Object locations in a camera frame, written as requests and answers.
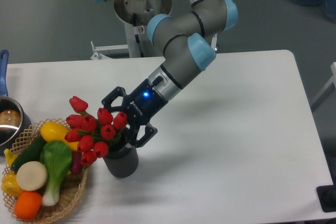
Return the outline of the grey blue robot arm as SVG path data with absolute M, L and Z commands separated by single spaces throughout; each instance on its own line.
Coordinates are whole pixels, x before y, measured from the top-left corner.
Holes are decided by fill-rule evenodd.
M 157 132 L 150 119 L 214 61 L 210 39 L 238 21 L 233 0 L 190 0 L 191 11 L 170 16 L 171 0 L 114 0 L 119 18 L 134 28 L 144 27 L 149 42 L 164 57 L 131 93 L 116 87 L 102 104 L 110 112 L 124 112 L 129 129 L 128 148 L 142 147 Z

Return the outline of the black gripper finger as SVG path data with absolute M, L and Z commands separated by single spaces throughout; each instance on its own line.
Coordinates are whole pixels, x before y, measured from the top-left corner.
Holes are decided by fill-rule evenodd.
M 141 125 L 130 125 L 127 132 L 127 142 L 135 148 L 143 147 L 157 132 L 157 128 L 150 123 L 144 126 L 144 134 L 138 139 L 138 133 Z
M 115 100 L 122 98 L 119 105 L 114 105 Z M 129 111 L 129 99 L 128 95 L 123 87 L 114 88 L 105 98 L 102 99 L 101 103 L 103 108 L 112 112 L 124 112 L 128 113 Z

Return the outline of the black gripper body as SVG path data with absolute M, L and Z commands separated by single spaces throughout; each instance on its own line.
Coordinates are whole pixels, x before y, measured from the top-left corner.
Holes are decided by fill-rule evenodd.
M 156 77 L 153 82 L 145 79 L 124 97 L 124 112 L 127 114 L 130 126 L 146 125 L 152 116 L 168 103 L 168 100 L 155 90 L 155 87 L 163 80 L 162 76 Z

